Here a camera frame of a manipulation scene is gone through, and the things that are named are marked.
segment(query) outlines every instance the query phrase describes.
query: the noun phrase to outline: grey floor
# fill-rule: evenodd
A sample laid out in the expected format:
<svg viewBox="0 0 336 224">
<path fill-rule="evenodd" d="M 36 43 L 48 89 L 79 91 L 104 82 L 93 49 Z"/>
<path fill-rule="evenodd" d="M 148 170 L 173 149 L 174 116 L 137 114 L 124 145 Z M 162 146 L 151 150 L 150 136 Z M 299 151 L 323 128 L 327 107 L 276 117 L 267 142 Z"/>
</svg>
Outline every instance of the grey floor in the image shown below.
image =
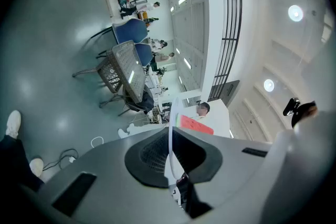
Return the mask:
<svg viewBox="0 0 336 224">
<path fill-rule="evenodd" d="M 111 33 L 87 42 L 110 25 L 106 0 L 13 2 L 0 28 L 0 126 L 4 134 L 9 113 L 21 112 L 19 138 L 28 160 L 41 156 L 46 164 L 71 147 L 82 155 L 94 137 L 116 140 L 117 129 L 133 120 L 134 114 L 117 117 L 123 101 L 98 107 L 112 96 L 98 74 L 71 76 L 96 66 L 96 54 L 115 45 Z"/>
</svg>

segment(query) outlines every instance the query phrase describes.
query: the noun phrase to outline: white sneaker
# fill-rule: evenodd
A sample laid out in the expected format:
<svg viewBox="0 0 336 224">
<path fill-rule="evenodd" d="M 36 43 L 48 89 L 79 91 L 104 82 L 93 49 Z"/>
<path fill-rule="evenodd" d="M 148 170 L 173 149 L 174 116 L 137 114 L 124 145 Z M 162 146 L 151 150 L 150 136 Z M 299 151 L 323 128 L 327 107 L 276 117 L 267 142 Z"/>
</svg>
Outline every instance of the white sneaker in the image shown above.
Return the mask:
<svg viewBox="0 0 336 224">
<path fill-rule="evenodd" d="M 128 133 L 125 133 L 122 129 L 118 129 L 118 134 L 120 138 L 128 137 Z"/>
<path fill-rule="evenodd" d="M 32 159 L 29 163 L 30 170 L 34 175 L 40 177 L 43 172 L 43 161 L 40 158 Z"/>
<path fill-rule="evenodd" d="M 21 114 L 17 110 L 14 110 L 8 117 L 6 135 L 17 139 L 18 131 L 21 125 Z"/>
<path fill-rule="evenodd" d="M 131 128 L 133 128 L 133 127 L 134 127 L 134 123 L 131 123 L 130 126 L 127 127 L 126 130 L 127 130 L 128 132 L 130 132 L 130 131 L 131 131 Z"/>
</svg>

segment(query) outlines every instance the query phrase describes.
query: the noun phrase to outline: black cable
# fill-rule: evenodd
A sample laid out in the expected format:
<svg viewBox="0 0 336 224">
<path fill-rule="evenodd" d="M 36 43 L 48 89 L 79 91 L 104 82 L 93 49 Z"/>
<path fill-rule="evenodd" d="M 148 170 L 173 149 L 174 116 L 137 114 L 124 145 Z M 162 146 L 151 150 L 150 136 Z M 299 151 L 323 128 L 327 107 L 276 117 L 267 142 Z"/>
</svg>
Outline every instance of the black cable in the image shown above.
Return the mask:
<svg viewBox="0 0 336 224">
<path fill-rule="evenodd" d="M 70 154 L 63 155 L 65 152 L 68 152 L 68 151 L 75 151 L 75 152 L 76 152 L 76 156 L 74 156 L 74 155 L 70 155 Z M 74 148 L 70 148 L 70 149 L 68 149 L 68 150 L 64 150 L 64 151 L 62 151 L 61 154 L 60 154 L 59 157 L 58 157 L 58 160 L 56 160 L 56 161 L 54 161 L 54 162 L 50 162 L 50 163 L 48 163 L 47 165 L 45 165 L 45 166 L 43 167 L 43 171 L 48 170 L 49 168 L 55 167 L 56 165 L 58 165 L 59 168 L 62 169 L 62 167 L 61 167 L 61 161 L 62 161 L 64 158 L 66 158 L 66 157 L 73 157 L 73 158 L 75 158 L 75 159 L 78 159 L 78 158 L 79 158 L 78 151 L 75 150 Z"/>
</svg>

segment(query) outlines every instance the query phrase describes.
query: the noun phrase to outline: white cable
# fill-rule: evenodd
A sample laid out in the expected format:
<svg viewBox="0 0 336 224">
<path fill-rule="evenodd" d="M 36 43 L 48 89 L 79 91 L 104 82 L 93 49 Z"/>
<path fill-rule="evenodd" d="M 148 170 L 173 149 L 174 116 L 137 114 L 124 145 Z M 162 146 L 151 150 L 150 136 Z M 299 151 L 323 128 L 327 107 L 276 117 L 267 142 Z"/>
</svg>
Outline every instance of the white cable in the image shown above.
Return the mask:
<svg viewBox="0 0 336 224">
<path fill-rule="evenodd" d="M 95 139 L 97 139 L 97 138 L 101 138 L 101 140 L 102 140 L 102 143 L 101 143 L 101 144 L 104 144 L 104 138 L 101 137 L 101 136 L 97 136 L 97 137 L 95 137 L 94 139 L 91 140 L 91 146 L 92 146 L 93 148 L 94 148 L 94 146 L 93 146 L 93 144 L 92 144 L 92 141 L 95 140 Z"/>
<path fill-rule="evenodd" d="M 180 176 L 176 175 L 173 164 L 173 126 L 176 125 L 176 116 L 178 113 L 178 107 L 179 107 L 179 98 L 176 97 L 172 103 L 172 107 L 170 110 L 169 131 L 168 131 L 168 150 L 169 150 L 170 169 L 172 171 L 173 177 L 176 180 L 181 178 Z"/>
</svg>

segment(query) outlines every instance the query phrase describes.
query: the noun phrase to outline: black pants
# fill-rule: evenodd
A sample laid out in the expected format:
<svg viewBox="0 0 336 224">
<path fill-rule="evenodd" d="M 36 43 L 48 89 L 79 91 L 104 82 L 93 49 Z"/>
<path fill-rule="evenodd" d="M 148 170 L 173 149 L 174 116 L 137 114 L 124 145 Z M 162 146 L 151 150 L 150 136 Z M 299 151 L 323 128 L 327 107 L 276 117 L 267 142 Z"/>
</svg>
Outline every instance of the black pants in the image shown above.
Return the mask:
<svg viewBox="0 0 336 224">
<path fill-rule="evenodd" d="M 38 191 L 44 184 L 31 172 L 22 142 L 9 135 L 0 142 L 0 164 L 2 177 L 7 177 L 11 183 L 23 184 L 33 191 Z"/>
<path fill-rule="evenodd" d="M 123 16 L 127 16 L 127 15 L 132 15 L 133 13 L 135 13 L 137 11 L 137 7 L 132 7 L 132 8 L 121 8 L 121 11 L 124 12 L 122 13 Z"/>
</svg>

